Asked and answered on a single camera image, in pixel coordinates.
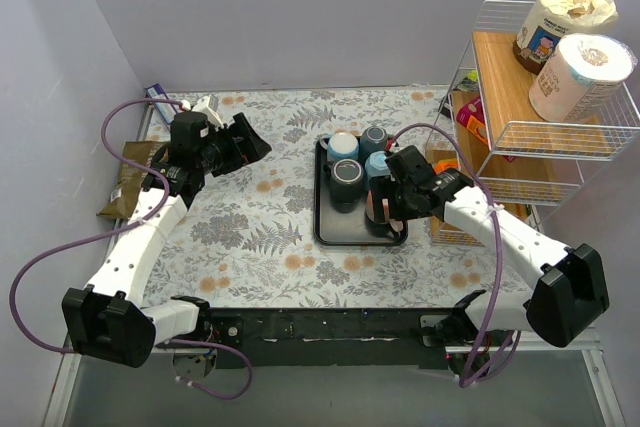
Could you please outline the light blue faceted mug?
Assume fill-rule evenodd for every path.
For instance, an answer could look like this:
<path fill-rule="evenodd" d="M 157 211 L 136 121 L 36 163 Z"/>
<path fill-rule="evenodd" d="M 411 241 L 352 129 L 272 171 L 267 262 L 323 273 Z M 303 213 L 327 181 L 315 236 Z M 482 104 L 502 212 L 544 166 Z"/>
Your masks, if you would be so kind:
<path fill-rule="evenodd" d="M 386 163 L 387 156 L 384 151 L 376 151 L 369 155 L 364 164 L 364 188 L 366 192 L 370 191 L 370 183 L 372 178 L 390 177 L 391 172 Z"/>

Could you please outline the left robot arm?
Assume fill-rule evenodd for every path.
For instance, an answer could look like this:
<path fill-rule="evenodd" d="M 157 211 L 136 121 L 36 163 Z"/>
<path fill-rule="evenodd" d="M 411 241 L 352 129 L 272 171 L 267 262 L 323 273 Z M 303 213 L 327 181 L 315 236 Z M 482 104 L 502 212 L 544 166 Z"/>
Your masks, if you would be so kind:
<path fill-rule="evenodd" d="M 177 296 L 142 305 L 153 267 L 171 232 L 185 217 L 207 176 L 218 177 L 263 159 L 271 150 L 244 114 L 216 126 L 200 112 L 182 112 L 170 126 L 170 140 L 152 157 L 134 213 L 100 269 L 83 289 L 71 288 L 62 311 L 75 352 L 141 366 L 154 346 L 181 337 L 205 345 L 213 324 L 208 302 Z"/>

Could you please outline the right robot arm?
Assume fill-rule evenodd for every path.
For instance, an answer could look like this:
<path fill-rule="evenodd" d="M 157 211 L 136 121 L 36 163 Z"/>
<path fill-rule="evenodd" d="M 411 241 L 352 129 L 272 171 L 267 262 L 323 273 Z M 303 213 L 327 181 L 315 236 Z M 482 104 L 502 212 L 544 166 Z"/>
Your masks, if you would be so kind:
<path fill-rule="evenodd" d="M 600 254 L 551 239 L 494 203 L 478 183 L 449 168 L 440 173 L 413 146 L 386 152 L 389 169 L 369 182 L 377 223 L 434 217 L 494 250 L 525 281 L 524 292 L 478 290 L 433 327 L 434 334 L 475 344 L 488 331 L 529 331 L 566 347 L 610 306 Z"/>

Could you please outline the pink mug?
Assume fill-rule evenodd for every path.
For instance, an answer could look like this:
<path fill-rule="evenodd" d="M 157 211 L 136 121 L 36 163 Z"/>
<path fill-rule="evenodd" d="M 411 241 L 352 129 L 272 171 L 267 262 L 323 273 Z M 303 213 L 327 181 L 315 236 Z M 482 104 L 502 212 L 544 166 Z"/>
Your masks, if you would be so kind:
<path fill-rule="evenodd" d="M 371 192 L 367 195 L 365 214 L 371 222 L 386 225 L 395 233 L 402 233 L 405 230 L 401 220 L 391 217 L 389 200 L 383 198 L 380 201 L 375 201 Z"/>

